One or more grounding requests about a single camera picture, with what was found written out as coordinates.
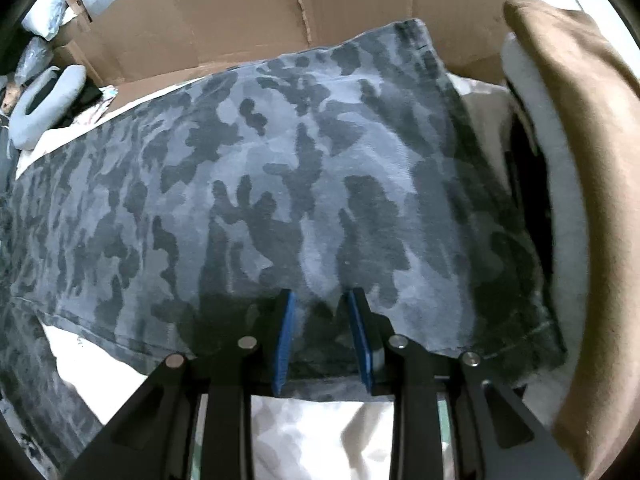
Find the grey camouflage garment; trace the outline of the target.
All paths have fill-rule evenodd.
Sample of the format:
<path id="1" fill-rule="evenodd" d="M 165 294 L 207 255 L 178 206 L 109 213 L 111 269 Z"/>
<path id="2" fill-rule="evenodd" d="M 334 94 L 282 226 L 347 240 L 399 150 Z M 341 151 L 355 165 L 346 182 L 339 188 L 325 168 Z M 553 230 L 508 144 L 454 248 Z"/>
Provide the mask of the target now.
<path id="1" fill-rule="evenodd" d="M 1 199 L 1 391 L 62 474 L 101 425 L 46 326 L 149 374 L 288 288 L 290 375 L 334 398 L 356 370 L 354 287 L 511 384 L 565 360 L 524 217 L 419 20 L 207 76 L 33 162 Z"/>

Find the brown white folded clothes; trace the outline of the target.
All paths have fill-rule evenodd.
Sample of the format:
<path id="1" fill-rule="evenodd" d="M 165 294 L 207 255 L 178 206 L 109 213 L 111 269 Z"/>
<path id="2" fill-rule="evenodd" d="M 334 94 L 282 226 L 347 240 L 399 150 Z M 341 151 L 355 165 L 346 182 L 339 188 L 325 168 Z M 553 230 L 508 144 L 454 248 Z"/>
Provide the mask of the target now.
<path id="1" fill-rule="evenodd" d="M 639 81 L 594 19 L 506 0 L 501 57 L 549 168 L 551 291 L 568 348 L 552 429 L 587 479 L 639 441 Z"/>

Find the white bear print bedsheet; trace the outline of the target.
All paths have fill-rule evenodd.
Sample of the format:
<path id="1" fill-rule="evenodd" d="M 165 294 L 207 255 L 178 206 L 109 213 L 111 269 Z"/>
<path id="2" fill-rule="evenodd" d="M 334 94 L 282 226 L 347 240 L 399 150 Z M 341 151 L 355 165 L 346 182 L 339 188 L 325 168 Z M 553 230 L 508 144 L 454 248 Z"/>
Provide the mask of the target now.
<path id="1" fill-rule="evenodd" d="M 468 109 L 478 143 L 500 183 L 509 183 L 504 144 L 511 125 L 506 88 L 459 76 L 454 88 Z M 43 323 L 64 386 L 106 424 L 143 375 L 96 344 Z M 383 479 L 390 464 L 393 408 L 362 402 L 312 403 L 256 398 L 253 444 L 259 479 Z"/>

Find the grey neck pillow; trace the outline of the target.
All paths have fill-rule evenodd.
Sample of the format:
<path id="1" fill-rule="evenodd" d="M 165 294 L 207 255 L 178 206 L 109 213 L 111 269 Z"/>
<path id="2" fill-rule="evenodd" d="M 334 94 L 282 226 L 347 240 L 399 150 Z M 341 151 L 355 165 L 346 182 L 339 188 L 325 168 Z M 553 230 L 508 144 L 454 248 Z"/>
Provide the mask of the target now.
<path id="1" fill-rule="evenodd" d="M 32 151 L 76 101 L 87 79 L 85 66 L 44 70 L 23 92 L 9 121 L 9 137 L 19 151 Z"/>

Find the brown cardboard box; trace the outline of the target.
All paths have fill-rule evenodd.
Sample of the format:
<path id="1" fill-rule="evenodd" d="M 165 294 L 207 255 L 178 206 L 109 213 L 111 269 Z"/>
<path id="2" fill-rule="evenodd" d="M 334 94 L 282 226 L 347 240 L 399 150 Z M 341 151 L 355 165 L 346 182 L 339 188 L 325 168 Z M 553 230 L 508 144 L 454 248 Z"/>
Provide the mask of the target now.
<path id="1" fill-rule="evenodd" d="M 125 101 L 243 62 L 329 47 L 394 21 L 424 21 L 450 72 L 497 82 L 504 0 L 114 0 L 75 18 L 54 42 Z"/>

